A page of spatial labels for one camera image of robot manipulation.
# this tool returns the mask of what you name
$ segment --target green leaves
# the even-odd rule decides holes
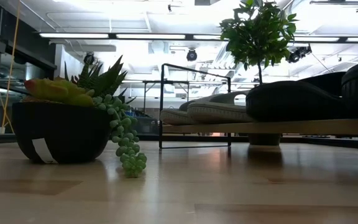
[[[251,6],[253,3],[254,3],[254,0],[247,0],[247,1],[246,1],[246,4],[247,4],[248,6]]]
[[[289,15],[287,19],[288,21],[291,22],[295,17],[296,17],[296,13]]]
[[[65,62],[65,80],[70,81],[70,79],[68,79],[67,64],[66,64],[66,62]]]
[[[248,14],[250,17],[240,18],[239,14]],[[296,14],[286,17],[272,3],[247,0],[234,9],[233,19],[221,22],[221,39],[229,39],[226,51],[231,52],[236,64],[243,63],[245,70],[262,61],[265,67],[274,66],[283,57],[289,57],[287,44],[294,39],[295,17]]]
[[[78,86],[87,90],[94,90],[95,97],[114,94],[127,74],[127,72],[120,74],[123,66],[121,59],[122,56],[107,72],[101,75],[99,74],[103,64],[96,65],[91,71],[89,71],[90,66],[85,64],[78,80]]]

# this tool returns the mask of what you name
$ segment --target spiky green plant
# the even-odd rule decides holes
[[[71,82],[76,83],[78,87],[87,90],[94,90],[94,96],[104,97],[107,94],[114,94],[119,85],[125,79],[127,72],[121,72],[123,63],[121,63],[122,56],[117,62],[103,74],[100,74],[103,64],[97,64],[90,70],[90,65],[85,64],[81,74],[76,77],[71,77]],[[65,79],[69,81],[67,74],[67,66],[65,64]]]

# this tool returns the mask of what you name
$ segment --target white label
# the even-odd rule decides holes
[[[43,160],[46,164],[53,164],[58,163],[50,154],[50,151],[48,149],[47,143],[45,142],[45,139],[33,139],[32,144],[34,145],[34,149],[38,156]]]

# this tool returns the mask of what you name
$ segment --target potted plant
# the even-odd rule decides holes
[[[234,57],[234,63],[244,64],[244,69],[257,65],[259,82],[262,81],[262,62],[265,68],[288,59],[289,41],[294,40],[296,14],[285,17],[273,2],[247,0],[234,9],[234,18],[220,23],[221,40],[228,39],[226,50]]]
[[[116,155],[128,177],[138,177],[146,167],[146,156],[139,152],[137,122],[125,114],[129,105],[112,96],[125,79],[121,58],[106,73],[102,65],[89,71],[85,64],[79,77],[27,80],[31,96],[13,104],[12,125],[22,152],[35,162],[46,161],[46,150],[58,163],[89,162],[97,158],[109,139],[118,143]]]

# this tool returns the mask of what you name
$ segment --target security camera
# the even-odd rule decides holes
[[[311,50],[310,45],[308,47],[297,47],[293,52],[291,52],[288,62],[297,63],[300,59],[306,57],[306,55],[311,54],[312,52],[313,51]]]
[[[95,61],[94,52],[87,52],[84,58],[84,63],[93,65],[94,61]]]
[[[197,60],[197,53],[195,49],[190,49],[189,52],[187,53],[187,61],[189,62],[194,62],[195,60]]]

